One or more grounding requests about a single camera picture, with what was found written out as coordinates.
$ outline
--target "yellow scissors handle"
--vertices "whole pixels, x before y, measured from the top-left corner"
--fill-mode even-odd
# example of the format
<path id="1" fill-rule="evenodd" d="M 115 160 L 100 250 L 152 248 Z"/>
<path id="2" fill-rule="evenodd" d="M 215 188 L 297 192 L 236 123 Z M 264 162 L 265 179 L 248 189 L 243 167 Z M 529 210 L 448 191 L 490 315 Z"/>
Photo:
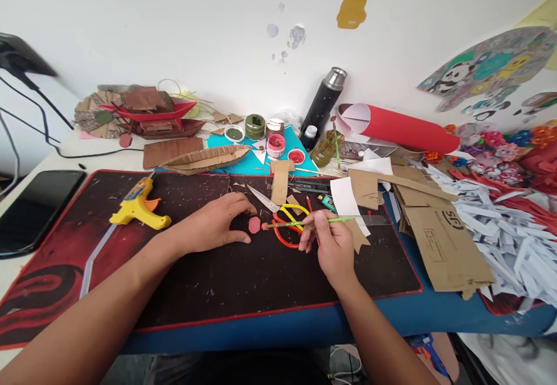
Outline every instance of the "yellow scissors handle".
<path id="1" fill-rule="evenodd" d="M 284 212 L 286 214 L 286 216 L 290 219 L 290 221 L 292 222 L 297 222 L 297 219 L 294 218 L 292 216 L 291 213 L 288 212 L 287 208 L 294 208 L 294 209 L 299 209 L 301 210 L 303 213 L 305 213 L 306 215 L 309 215 L 309 211 L 307 209 L 305 209 L 303 206 L 301 205 L 296 205 L 296 204 L 284 204 L 280 207 L 280 211 Z M 298 227 L 301 231 L 303 231 L 303 225 L 300 225 Z"/>

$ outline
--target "smartphone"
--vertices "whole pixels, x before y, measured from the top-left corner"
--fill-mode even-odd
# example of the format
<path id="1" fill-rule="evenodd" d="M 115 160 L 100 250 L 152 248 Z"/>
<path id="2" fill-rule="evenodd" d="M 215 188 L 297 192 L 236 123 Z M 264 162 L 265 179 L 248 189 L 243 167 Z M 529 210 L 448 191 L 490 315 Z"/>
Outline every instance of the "smartphone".
<path id="1" fill-rule="evenodd" d="M 0 216 L 0 258 L 11 258 L 37 249 L 74 196 L 85 172 L 40 172 Z"/>

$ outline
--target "scissors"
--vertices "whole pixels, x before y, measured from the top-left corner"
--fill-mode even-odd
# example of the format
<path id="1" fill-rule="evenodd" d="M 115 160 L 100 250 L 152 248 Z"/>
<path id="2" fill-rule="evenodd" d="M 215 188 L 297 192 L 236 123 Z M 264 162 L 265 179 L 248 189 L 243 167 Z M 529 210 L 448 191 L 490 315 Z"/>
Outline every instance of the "scissors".
<path id="1" fill-rule="evenodd" d="M 266 197 L 265 195 L 263 195 L 263 193 L 255 190 L 254 188 L 252 188 L 251 186 L 247 185 L 248 189 L 251 190 L 251 193 L 253 193 L 255 195 L 255 197 L 257 199 L 259 199 L 261 201 L 261 203 L 263 205 L 265 205 L 267 207 L 267 209 L 269 209 L 269 211 L 271 211 L 273 213 L 273 220 L 272 220 L 272 224 L 275 224 L 276 222 L 280 222 L 280 223 L 285 223 L 287 221 L 282 220 L 279 217 L 279 211 L 282 211 L 286 214 L 286 216 L 290 219 L 290 221 L 295 222 L 297 221 L 291 213 L 288 212 L 287 208 L 294 208 L 294 209 L 299 209 L 302 212 L 304 212 L 306 215 L 309 215 L 309 211 L 307 209 L 305 209 L 303 206 L 301 205 L 296 205 L 296 204 L 283 204 L 282 206 L 278 206 L 276 205 L 273 201 L 271 201 L 268 197 Z M 289 226 L 288 228 L 290 228 L 292 231 L 297 232 L 298 234 L 302 234 L 303 231 L 303 227 L 302 226 L 296 226 L 296 225 L 292 225 Z M 298 244 L 292 244 L 292 243 L 288 243 L 285 239 L 283 239 L 283 237 L 280 235 L 279 233 L 279 229 L 277 227 L 273 227 L 274 230 L 274 234 L 277 236 L 278 240 L 285 245 L 286 247 L 288 247 L 289 249 L 297 249 L 299 247 L 299 243 Z"/>

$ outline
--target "cutting mat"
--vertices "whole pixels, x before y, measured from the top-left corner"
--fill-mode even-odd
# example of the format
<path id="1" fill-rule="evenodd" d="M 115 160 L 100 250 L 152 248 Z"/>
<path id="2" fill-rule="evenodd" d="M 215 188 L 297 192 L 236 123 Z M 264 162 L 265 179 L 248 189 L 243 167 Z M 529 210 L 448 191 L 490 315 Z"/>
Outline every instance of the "cutting mat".
<path id="1" fill-rule="evenodd" d="M 108 229 L 108 219 L 121 199 L 144 175 L 103 170 L 89 178 L 0 304 L 0 347 L 28 343 L 77 301 L 85 261 Z M 271 177 L 158 173 L 149 198 L 161 197 L 157 213 L 170 215 L 176 222 L 235 190 L 246 193 L 262 220 L 270 222 L 266 208 L 247 184 L 270 197 Z M 300 204 L 306 204 L 305 194 L 294 195 Z M 315 210 L 324 208 L 317 195 L 309 194 Z M 375 213 L 384 214 L 385 210 Z M 245 215 L 231 225 L 231 229 L 245 231 L 247 227 Z M 371 246 L 362 247 L 355 258 L 356 274 L 364 288 L 376 298 L 420 292 L 422 286 L 392 226 L 372 226 L 370 231 Z M 288 241 L 299 239 L 291 230 L 281 232 Z M 91 288 L 154 235 L 155 231 L 138 221 L 118 227 L 95 260 Z M 333 305 L 337 299 L 319 267 L 317 247 L 306 255 L 284 247 L 272 231 L 261 231 L 252 236 L 251 244 L 231 244 L 176 262 L 136 327 L 178 328 Z"/>

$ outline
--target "panda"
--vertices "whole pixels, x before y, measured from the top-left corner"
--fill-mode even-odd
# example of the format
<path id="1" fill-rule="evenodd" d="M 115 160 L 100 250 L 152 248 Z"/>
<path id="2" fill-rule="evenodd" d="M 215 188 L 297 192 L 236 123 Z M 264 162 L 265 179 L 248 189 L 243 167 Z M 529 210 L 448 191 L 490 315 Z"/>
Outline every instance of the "panda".
<path id="1" fill-rule="evenodd" d="M 438 90 L 441 93 L 447 93 L 475 67 L 474 64 L 470 63 L 456 63 L 443 74 L 442 78 L 437 83 L 431 86 L 428 92 L 435 92 Z"/>

